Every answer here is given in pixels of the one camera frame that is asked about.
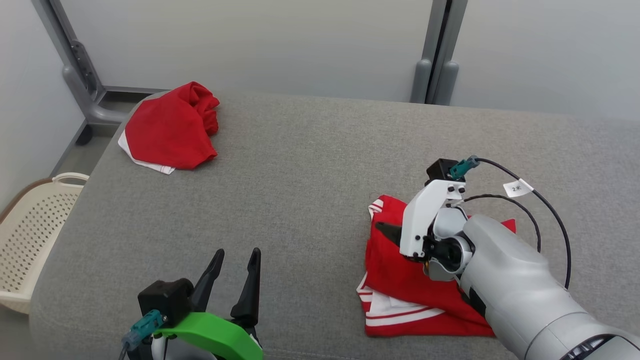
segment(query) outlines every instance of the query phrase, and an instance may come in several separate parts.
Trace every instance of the laundry basket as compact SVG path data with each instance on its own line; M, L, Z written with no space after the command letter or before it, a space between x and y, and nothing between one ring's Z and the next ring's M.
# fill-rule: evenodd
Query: laundry basket
M27 186L0 213L0 304L29 313L31 294L53 243L82 191L61 180L89 177L60 174Z

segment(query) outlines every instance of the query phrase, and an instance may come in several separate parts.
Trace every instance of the robotic arm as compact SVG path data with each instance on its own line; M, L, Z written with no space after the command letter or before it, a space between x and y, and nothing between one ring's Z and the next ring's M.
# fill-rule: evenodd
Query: robotic arm
M467 220L461 208L442 207L465 192L464 177L451 170L456 164L440 159L429 167L430 180L407 205L402 227L376 227L402 255L424 263L431 280L457 281L465 301L519 359L640 359L640 338L589 315L517 235L492 218Z

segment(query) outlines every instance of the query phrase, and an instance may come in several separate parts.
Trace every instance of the white wall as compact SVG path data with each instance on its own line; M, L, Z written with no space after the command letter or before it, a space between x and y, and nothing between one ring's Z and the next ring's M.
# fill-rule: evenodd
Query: white wall
M106 86L409 101L432 0L61 0Z
M469 1L453 106L640 120L640 1Z
M62 61L33 5L0 11L0 209L48 177L84 117L62 78Z

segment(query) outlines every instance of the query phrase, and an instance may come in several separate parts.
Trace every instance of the gray fabric tablecloth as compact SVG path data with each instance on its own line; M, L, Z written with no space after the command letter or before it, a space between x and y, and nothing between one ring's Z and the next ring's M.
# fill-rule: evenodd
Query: gray fabric tablecloth
M613 326L640 334L637 259L640 123L513 111L266 94L216 94L219 155L170 176L135 165L116 134L40 276L31 306L38 346L56 359L114 359L139 317L136 296L157 279L196 281L226 251L209 311L228 316L251 250L262 249L259 338L266 359L512 359L491 338L368 338L355 289L364 274L367 206L409 201L437 158L498 161L537 188L573 245L571 293ZM467 195L502 193L489 165ZM532 195L543 254L564 282L564 243ZM470 214L515 217L475 200Z

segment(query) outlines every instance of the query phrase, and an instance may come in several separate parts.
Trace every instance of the red garment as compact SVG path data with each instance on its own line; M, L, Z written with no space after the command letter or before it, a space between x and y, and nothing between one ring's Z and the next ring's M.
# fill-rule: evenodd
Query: red garment
M375 228L376 222L402 225L406 204L391 196L382 195L370 209L376 209L376 203L380 211L372 212L371 237L365 254L367 275L363 280L363 288L420 304L427 309L441 309L444 313L394 326L377 326L375 329L367 327L367 334L493 336L493 331L484 318L462 300L456 281L432 281L423 274L422 264L405 259L397 246ZM515 233L515 220L508 220L503 224ZM363 299L363 307L367 311L365 303Z
M219 104L196 82L143 101L125 127L132 157L185 170L215 158L209 137L218 132Z

